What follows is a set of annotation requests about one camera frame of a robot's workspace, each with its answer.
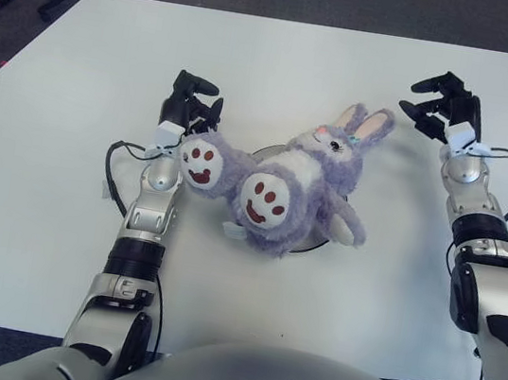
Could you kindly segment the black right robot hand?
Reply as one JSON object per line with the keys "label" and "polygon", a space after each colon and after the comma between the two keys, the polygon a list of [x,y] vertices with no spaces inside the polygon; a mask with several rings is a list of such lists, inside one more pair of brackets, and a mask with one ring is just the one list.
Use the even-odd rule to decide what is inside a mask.
{"label": "black right robot hand", "polygon": [[412,85],[413,93],[439,93],[440,98],[412,104],[400,100],[399,107],[414,122],[414,127],[430,139],[447,144],[446,124],[438,114],[447,119],[448,125],[467,122],[475,132],[475,140],[482,139],[481,101],[464,87],[464,82],[448,71],[441,76],[424,79]]}

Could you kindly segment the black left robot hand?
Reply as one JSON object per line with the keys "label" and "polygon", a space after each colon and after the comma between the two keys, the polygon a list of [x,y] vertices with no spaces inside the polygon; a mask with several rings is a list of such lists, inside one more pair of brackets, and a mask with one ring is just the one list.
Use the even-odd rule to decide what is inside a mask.
{"label": "black left robot hand", "polygon": [[163,101],[158,123],[172,122],[185,129],[186,135],[217,131],[224,105],[223,97],[206,106],[196,94],[217,96],[219,88],[206,79],[181,70],[173,82],[172,94]]}

